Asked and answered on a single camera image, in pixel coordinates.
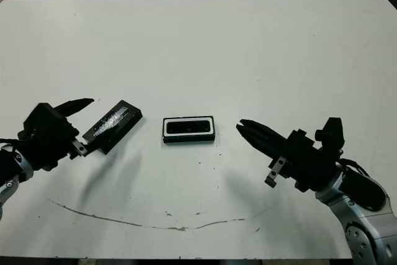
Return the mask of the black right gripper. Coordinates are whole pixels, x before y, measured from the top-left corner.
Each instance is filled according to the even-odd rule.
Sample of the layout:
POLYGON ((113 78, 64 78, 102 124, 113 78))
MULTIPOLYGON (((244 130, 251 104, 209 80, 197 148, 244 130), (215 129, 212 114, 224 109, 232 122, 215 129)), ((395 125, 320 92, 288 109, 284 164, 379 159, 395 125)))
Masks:
POLYGON ((340 128, 324 127, 317 130, 314 140, 321 148, 314 147, 314 140, 306 132, 293 130, 287 138, 259 122, 241 119, 236 125, 241 136, 256 150, 272 158, 270 173, 265 183, 274 188, 276 177, 292 178, 301 192, 324 189, 337 172, 340 157, 340 128))

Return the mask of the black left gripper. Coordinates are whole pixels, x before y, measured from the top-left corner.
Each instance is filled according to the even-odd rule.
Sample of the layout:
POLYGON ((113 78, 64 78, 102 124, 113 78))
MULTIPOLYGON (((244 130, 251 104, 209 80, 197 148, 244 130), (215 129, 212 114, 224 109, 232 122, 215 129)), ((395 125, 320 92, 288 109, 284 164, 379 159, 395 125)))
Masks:
POLYGON ((32 112, 18 133, 17 149, 34 170, 50 171, 58 161, 71 155, 86 156, 86 147, 77 140, 78 130, 66 119, 92 104, 94 99, 82 98, 56 106, 54 112, 32 112))

